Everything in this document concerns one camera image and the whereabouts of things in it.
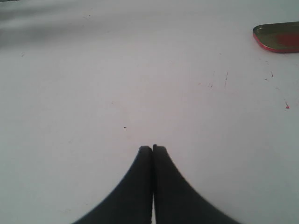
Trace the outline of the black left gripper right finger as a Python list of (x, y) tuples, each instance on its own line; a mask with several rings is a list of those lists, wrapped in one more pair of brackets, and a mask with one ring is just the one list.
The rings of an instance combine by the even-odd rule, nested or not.
[(153, 193), (157, 224), (236, 224), (185, 180), (163, 146), (153, 146)]

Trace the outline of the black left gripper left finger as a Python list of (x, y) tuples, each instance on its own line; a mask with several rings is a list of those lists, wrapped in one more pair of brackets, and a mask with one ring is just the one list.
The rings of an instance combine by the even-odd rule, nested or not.
[(152, 149), (142, 146), (115, 189), (75, 223), (150, 224), (152, 204)]

